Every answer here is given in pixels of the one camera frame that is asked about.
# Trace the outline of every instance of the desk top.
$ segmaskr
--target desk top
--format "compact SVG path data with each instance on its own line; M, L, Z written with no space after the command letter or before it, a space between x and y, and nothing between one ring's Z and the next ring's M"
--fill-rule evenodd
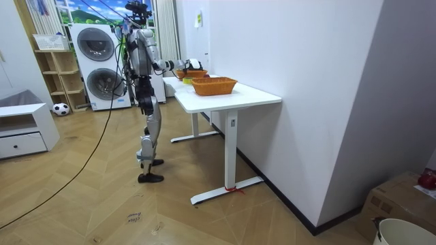
M197 95L192 85L183 84L175 77L163 78L163 82L176 91L174 95L187 113L213 112L281 102L278 96L239 82L236 83L231 94L213 96Z

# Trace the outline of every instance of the window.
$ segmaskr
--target window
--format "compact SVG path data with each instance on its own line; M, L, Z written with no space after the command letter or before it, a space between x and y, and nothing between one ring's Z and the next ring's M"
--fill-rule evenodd
M122 16L126 14L131 15L131 11L125 8L125 5L130 0L102 0L106 5L111 7L117 13ZM68 24L69 23L87 23L87 24L107 24L107 25L119 25L122 24L123 19L121 16L110 10L99 0L85 0L90 5L85 5L81 0L54 0L59 18L63 26L64 33L69 35ZM152 16L149 18L147 28L151 29L155 36L155 8L153 7L152 0L142 0L147 4L147 10L152 11Z

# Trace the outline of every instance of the cabinet drawer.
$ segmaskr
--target cabinet drawer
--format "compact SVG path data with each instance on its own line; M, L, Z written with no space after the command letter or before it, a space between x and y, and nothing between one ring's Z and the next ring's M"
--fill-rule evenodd
M46 150L40 133L0 138L0 159Z

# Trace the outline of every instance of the soccer ball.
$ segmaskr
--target soccer ball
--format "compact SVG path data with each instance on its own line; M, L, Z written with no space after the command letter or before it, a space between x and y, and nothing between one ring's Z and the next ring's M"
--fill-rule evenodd
M69 106L65 103L54 104L53 112L58 116L65 116L69 113Z

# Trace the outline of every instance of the stacked washer dryer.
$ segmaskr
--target stacked washer dryer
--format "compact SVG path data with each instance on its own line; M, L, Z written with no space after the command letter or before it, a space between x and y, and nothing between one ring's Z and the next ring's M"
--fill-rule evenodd
M119 43L109 25L73 24L69 28L80 70L93 110L130 107L129 91L116 72Z

